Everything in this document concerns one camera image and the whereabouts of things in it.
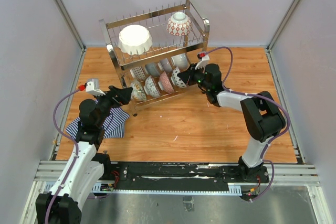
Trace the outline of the orange green leaf bowl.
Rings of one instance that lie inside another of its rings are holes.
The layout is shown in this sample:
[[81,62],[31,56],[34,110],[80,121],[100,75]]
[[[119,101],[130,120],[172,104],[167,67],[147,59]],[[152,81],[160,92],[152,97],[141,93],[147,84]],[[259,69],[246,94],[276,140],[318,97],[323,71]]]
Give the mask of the orange green leaf bowl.
[[141,83],[138,80],[134,80],[131,83],[131,87],[133,88],[131,97],[136,102],[143,102],[147,100],[145,90]]

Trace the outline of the steel two-tier dish rack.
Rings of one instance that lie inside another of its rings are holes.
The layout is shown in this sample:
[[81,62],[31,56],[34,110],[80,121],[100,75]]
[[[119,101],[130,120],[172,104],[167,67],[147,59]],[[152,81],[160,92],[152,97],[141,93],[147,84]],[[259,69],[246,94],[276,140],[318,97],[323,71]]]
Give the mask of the steel two-tier dish rack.
[[[166,30],[168,19],[176,12],[184,12],[192,22],[189,34],[179,37],[169,34]],[[206,51],[210,31],[209,19],[202,7],[195,0],[162,6],[156,10],[145,10],[134,16],[107,23],[99,20],[107,51],[116,70],[122,87],[130,86],[134,78],[131,69],[148,63],[158,63],[162,59],[185,54],[192,56],[200,51]],[[152,36],[153,45],[143,53],[124,53],[118,46],[119,32],[128,25],[142,25]]]

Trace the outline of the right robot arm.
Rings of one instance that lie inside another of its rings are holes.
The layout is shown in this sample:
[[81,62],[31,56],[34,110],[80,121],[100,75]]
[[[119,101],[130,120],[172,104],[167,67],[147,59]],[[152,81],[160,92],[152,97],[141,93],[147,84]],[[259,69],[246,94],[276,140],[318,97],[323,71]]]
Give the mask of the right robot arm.
[[187,86],[198,85],[210,104],[243,113],[250,140],[238,161],[238,177],[250,182],[260,171],[270,143],[289,129],[288,112],[267,91],[254,94],[227,88],[217,64],[210,63],[205,69],[191,64],[177,76]]

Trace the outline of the pink floral bowl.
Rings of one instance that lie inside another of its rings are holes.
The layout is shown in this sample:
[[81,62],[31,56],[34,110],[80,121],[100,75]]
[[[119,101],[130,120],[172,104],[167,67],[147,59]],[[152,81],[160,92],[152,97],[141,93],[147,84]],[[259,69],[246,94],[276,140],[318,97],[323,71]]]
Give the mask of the pink floral bowl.
[[166,72],[160,74],[158,85],[166,93],[173,93],[175,91]]

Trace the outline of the brown lattice pattern bowl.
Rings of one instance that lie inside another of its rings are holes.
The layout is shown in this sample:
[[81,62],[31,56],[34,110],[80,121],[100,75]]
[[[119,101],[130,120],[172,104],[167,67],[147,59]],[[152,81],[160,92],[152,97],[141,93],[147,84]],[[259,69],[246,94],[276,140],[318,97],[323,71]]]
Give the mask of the brown lattice pattern bowl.
[[140,82],[146,80],[145,72],[141,66],[130,69],[130,73],[133,78],[137,79]]

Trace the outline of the grey wave pattern bowl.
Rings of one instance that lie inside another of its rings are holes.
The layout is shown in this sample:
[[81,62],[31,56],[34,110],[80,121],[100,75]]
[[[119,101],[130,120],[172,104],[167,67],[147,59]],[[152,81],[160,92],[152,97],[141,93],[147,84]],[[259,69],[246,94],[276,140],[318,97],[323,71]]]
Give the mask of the grey wave pattern bowl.
[[158,65],[155,62],[146,64],[145,69],[148,72],[148,74],[153,77],[159,77],[161,75]]

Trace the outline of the plain white bowl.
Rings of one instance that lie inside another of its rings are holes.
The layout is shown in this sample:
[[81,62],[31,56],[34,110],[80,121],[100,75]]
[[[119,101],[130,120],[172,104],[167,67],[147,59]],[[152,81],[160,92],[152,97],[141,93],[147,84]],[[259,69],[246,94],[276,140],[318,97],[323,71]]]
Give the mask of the plain white bowl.
[[175,55],[171,57],[174,66],[180,69],[187,69],[189,67],[189,62],[187,60],[186,54]]

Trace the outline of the grey leaf pattern bowl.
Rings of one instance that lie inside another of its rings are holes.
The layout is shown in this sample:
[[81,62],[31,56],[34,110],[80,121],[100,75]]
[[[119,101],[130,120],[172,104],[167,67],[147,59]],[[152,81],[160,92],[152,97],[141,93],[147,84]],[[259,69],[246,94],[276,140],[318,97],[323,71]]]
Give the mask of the grey leaf pattern bowl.
[[160,91],[157,89],[156,83],[151,76],[147,77],[144,86],[147,95],[153,98],[159,98],[161,96]]

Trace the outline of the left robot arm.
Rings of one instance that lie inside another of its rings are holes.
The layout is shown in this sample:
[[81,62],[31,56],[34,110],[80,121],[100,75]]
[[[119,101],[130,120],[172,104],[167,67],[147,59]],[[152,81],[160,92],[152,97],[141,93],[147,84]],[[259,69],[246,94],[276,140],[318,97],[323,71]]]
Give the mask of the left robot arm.
[[35,206],[38,223],[80,223],[82,208],[99,179],[112,175],[110,157],[99,154],[103,123],[112,108],[129,104],[132,87],[91,91],[94,99],[79,105],[79,123],[74,148],[64,170],[47,193],[38,195]]

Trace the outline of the black diamond pattern bowl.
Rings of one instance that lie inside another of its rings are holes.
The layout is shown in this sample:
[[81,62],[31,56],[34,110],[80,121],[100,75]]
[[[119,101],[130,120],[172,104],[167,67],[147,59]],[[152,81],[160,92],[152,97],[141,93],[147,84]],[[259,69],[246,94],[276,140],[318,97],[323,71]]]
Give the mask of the black diamond pattern bowl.
[[179,88],[186,88],[187,85],[182,81],[180,77],[177,76],[179,73],[180,73],[180,69],[179,67],[176,67],[172,72],[171,80],[173,81],[173,84],[175,86]]

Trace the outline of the grey striped bowl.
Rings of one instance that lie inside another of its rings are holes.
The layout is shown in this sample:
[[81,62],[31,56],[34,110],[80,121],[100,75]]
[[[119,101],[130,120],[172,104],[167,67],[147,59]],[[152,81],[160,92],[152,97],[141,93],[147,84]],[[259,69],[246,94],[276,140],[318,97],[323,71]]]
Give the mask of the grey striped bowl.
[[166,73],[171,73],[173,71],[173,68],[171,67],[170,62],[167,58],[160,60],[157,65],[160,70],[165,71]]

